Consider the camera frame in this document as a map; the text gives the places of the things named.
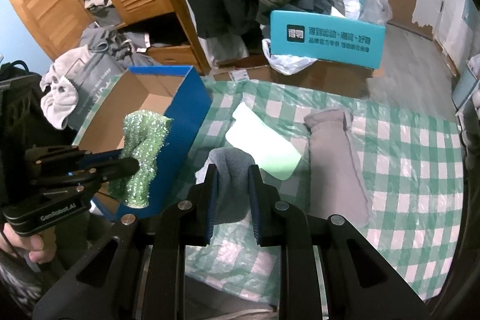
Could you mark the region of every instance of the black bag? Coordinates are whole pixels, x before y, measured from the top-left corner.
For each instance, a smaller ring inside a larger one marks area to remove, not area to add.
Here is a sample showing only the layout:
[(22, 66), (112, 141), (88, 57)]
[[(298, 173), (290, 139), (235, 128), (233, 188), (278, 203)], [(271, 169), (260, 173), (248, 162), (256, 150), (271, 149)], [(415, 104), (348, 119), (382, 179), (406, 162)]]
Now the black bag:
[(68, 145), (75, 137), (75, 131), (57, 130), (43, 115), (40, 80), (21, 60), (0, 67), (0, 206), (27, 196), (26, 150)]

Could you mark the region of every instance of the brown stain on wall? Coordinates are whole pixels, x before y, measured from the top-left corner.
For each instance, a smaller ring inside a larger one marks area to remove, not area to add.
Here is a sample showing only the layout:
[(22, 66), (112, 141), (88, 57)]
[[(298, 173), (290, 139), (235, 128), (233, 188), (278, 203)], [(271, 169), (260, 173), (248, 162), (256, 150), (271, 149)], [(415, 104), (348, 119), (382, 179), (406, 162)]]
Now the brown stain on wall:
[(417, 0), (388, 0), (388, 3), (390, 3), (393, 14), (393, 18), (389, 21), (390, 24), (417, 33), (431, 40), (434, 38), (433, 26), (419, 26), (418, 22), (412, 22)]

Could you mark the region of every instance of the black square logo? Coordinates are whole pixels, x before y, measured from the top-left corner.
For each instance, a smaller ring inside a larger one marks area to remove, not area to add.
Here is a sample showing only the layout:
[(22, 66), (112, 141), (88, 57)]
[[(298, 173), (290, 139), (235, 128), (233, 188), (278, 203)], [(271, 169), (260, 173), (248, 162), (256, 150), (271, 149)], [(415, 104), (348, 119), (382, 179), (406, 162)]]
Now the black square logo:
[(301, 25), (287, 25), (286, 26), (286, 39), (291, 43), (304, 43), (305, 42), (305, 27)]

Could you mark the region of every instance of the light green sock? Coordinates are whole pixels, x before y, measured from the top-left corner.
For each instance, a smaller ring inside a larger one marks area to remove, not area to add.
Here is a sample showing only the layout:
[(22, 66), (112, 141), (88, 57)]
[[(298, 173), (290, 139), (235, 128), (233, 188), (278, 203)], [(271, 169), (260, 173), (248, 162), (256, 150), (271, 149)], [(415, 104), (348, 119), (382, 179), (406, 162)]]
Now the light green sock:
[(112, 181), (109, 193), (131, 208), (148, 206), (150, 182), (157, 175), (157, 155), (169, 134), (171, 119), (148, 110), (127, 115), (123, 121), (125, 146), (120, 158), (133, 157), (140, 169), (130, 178)]

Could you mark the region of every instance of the logo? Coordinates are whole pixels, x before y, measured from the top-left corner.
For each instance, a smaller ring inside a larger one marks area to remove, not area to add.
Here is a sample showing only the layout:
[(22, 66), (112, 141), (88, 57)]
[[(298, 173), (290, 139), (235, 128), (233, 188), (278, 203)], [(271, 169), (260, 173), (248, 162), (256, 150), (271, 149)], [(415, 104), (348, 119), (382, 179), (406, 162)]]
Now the logo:
[(286, 39), (291, 43), (304, 43), (305, 42), (305, 27), (301, 25), (287, 25), (286, 26)]
[(49, 220), (53, 217), (56, 217), (58, 216), (59, 214), (64, 214), (68, 211), (71, 211), (72, 209), (75, 209), (76, 208), (76, 205), (75, 204), (70, 204), (69, 206), (66, 206), (62, 209), (58, 209), (57, 211), (53, 211), (51, 212), (50, 214), (47, 214), (46, 216), (42, 216), (40, 217), (40, 221), (45, 221), (45, 220)]

